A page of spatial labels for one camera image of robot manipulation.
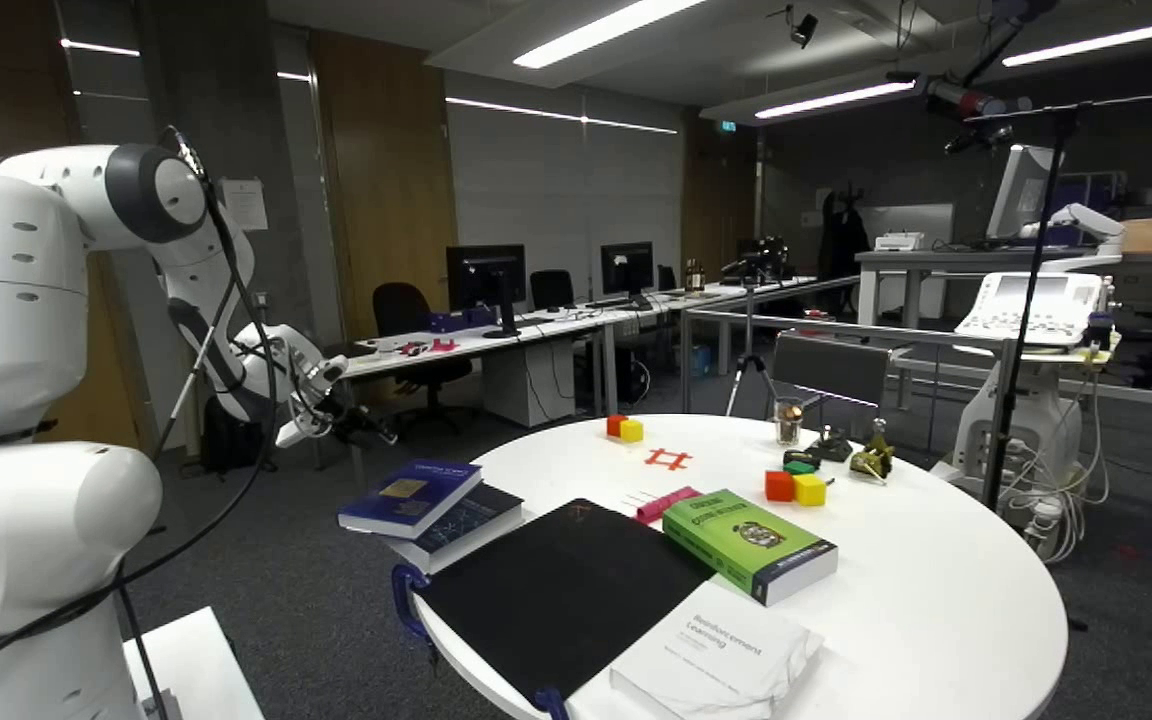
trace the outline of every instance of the notebook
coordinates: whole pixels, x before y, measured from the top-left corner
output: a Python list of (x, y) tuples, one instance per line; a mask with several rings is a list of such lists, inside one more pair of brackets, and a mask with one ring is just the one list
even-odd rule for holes
[(591, 500), (438, 571), (424, 598), (530, 698), (573, 694), (714, 571)]

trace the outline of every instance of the green book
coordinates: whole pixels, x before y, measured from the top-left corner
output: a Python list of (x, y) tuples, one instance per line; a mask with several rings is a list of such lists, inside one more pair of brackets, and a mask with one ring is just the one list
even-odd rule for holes
[(761, 602), (775, 602), (839, 565), (831, 538), (813, 537), (737, 492), (707, 492), (669, 509), (665, 537)]

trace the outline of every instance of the computer monitor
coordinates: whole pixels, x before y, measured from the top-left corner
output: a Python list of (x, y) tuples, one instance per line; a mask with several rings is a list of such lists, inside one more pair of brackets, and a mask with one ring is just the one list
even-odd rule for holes
[(998, 243), (1025, 240), (1025, 223), (1044, 220), (1048, 176), (1054, 176), (1054, 149), (1012, 144), (999, 194), (991, 199), (983, 237)]
[(656, 288), (651, 243), (605, 243), (605, 294), (641, 299), (645, 288)]
[(501, 312), (501, 337), (517, 337), (511, 303), (530, 299), (525, 275), (525, 243), (449, 247), (454, 307), (493, 303)]

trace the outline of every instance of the fluorescent light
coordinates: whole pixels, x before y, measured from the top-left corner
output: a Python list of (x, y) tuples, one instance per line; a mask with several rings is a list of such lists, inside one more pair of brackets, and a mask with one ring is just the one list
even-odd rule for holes
[(493, 101), (473, 101), (473, 94), (449, 94), (449, 102), (482, 106), (482, 113), (510, 113), (510, 115), (537, 115), (537, 119), (556, 119), (556, 123), (598, 123), (598, 128), (650, 132), (650, 137), (675, 137), (675, 128), (656, 128), (656, 123), (624, 123), (624, 119), (605, 119), (605, 115), (545, 113), (545, 106), (493, 102)]
[(87, 41), (71, 41), (71, 36), (59, 36), (59, 48), (69, 48), (69, 52), (98, 52), (98, 54), (140, 54), (140, 48), (87, 44)]
[(684, 6), (693, 6), (693, 2), (700, 2), (700, 0), (636, 0), (636, 2), (621, 6), (621, 11), (614, 11), (614, 14), (601, 14), (601, 18), (591, 18), (591, 23), (581, 23), (581, 27), (573, 27), (569, 36), (556, 36), (556, 41), (548, 41), (548, 44), (517, 54), (511, 63), (521, 63), (521, 68), (548, 68), (548, 63), (556, 63), (556, 58), (569, 58), (569, 54), (577, 54), (577, 52), (589, 52), (589, 48), (598, 48), (598, 44), (607, 44), (607, 41), (615, 41), (615, 36), (628, 36), (628, 32), (636, 32), (636, 27), (645, 27), (645, 23), (656, 23), (659, 14), (684, 11)]
[(287, 82), (322, 82), (311, 73), (275, 73)]
[(813, 94), (813, 101), (795, 101), (795, 102), (775, 102), (775, 106), (757, 113), (757, 119), (803, 115), (803, 113), (839, 106), (839, 102), (862, 102), (862, 101), (897, 94), (897, 93), (914, 93), (914, 86), (916, 86), (916, 81), (904, 81), (904, 82), (869, 82), (869, 86), (854, 86), (854, 93), (831, 93), (831, 94)]
[(1104, 52), (1104, 48), (1122, 48), (1122, 44), (1145, 44), (1145, 41), (1152, 41), (1152, 23), (1131, 27), (1131, 32), (1077, 41), (1077, 44), (1058, 44), (1058, 48), (1042, 48), (1042, 52), (1003, 54), (1003, 68), (1048, 63), (1048, 58)]

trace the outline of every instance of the round white table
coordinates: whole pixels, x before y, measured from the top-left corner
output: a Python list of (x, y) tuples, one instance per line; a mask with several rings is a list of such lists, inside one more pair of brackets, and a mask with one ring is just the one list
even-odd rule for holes
[[(785, 454), (774, 424), (732, 417), (641, 419), (650, 428), (641, 443), (607, 440), (605, 419), (521, 434), (482, 454), (486, 481), (525, 496), (517, 522), (573, 496), (634, 516), (645, 500), (684, 485), (697, 492), (732, 488), (769, 504), (763, 466), (779, 466)], [(656, 446), (687, 451), (687, 458), (680, 466), (669, 464), (671, 454), (650, 464)], [(836, 481), (826, 509), (769, 504), (839, 542), (836, 575), (769, 602), (774, 614), (826, 641), (815, 667), (779, 716), (1042, 716), (1066, 667), (1070, 614), (1031, 548), (972, 496), (914, 464), (897, 464), (883, 485), (855, 481), (839, 464), (826, 464), (826, 475)], [(757, 598), (714, 575), (684, 607), (757, 607)], [(541, 716), (419, 596), (415, 614), (475, 690), (510, 716)], [(651, 716), (607, 684), (607, 667), (569, 698), (569, 712), (598, 720)]]

